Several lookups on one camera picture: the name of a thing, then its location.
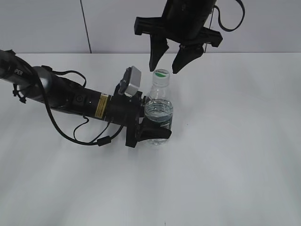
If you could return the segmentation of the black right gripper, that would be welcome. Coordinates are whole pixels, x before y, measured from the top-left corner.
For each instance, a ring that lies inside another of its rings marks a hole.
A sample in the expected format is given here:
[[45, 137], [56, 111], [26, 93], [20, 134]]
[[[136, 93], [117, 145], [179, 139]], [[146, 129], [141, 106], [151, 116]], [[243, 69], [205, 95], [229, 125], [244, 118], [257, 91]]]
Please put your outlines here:
[[204, 27], [207, 17], [207, 12], [187, 7], [166, 7], [160, 17], [137, 17], [135, 35], [150, 35], [150, 71], [155, 71], [161, 57], [169, 49], [167, 40], [181, 44], [172, 64], [173, 74], [203, 55], [201, 43], [218, 47], [222, 35]]

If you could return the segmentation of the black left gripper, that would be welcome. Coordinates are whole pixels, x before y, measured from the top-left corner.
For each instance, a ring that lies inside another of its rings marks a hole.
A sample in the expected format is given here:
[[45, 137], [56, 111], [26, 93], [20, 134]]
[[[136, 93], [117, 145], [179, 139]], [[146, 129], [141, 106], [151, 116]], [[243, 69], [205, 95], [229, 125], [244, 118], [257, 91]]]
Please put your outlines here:
[[142, 123], [139, 124], [139, 118], [142, 117], [142, 111], [148, 103], [148, 96], [143, 97], [142, 95], [142, 92], [137, 91], [134, 96], [128, 97], [115, 91], [110, 101], [110, 120], [114, 124], [127, 128], [126, 146], [132, 148], [136, 146], [137, 142], [169, 139], [172, 134], [169, 120], [155, 122], [150, 119], [143, 119]]

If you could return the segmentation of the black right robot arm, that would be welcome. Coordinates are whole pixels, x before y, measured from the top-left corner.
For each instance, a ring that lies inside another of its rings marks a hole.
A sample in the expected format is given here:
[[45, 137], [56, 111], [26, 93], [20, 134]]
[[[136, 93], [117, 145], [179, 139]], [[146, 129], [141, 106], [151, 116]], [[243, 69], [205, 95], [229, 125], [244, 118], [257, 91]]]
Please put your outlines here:
[[169, 49], [168, 40], [179, 44], [179, 51], [172, 63], [174, 74], [200, 58], [204, 53], [204, 44], [213, 47], [220, 45], [221, 33], [204, 26], [214, 5], [214, 0], [169, 0], [162, 16], [135, 19], [135, 35], [150, 36], [151, 72], [155, 71], [161, 57]]

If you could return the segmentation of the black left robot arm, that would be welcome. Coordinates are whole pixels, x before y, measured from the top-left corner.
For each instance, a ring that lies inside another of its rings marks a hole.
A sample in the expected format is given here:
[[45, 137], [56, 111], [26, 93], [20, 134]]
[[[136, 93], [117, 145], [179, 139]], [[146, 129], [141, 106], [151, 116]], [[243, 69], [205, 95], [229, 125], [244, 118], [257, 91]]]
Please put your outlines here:
[[[124, 127], [127, 129], [128, 147], [135, 147], [144, 140], [170, 138], [170, 129], [144, 115], [146, 98], [139, 91], [142, 73], [136, 67], [125, 70], [113, 95], [88, 89], [85, 84], [69, 80], [64, 77], [68, 73], [70, 71], [58, 72], [45, 65], [32, 67], [12, 50], [0, 52], [0, 78], [13, 84], [13, 95], [22, 103], [28, 98], [43, 103], [55, 129], [69, 141], [85, 146], [103, 146], [109, 144]], [[80, 115], [86, 120], [94, 118], [106, 121], [120, 128], [114, 135], [81, 142], [59, 128], [52, 110]]]

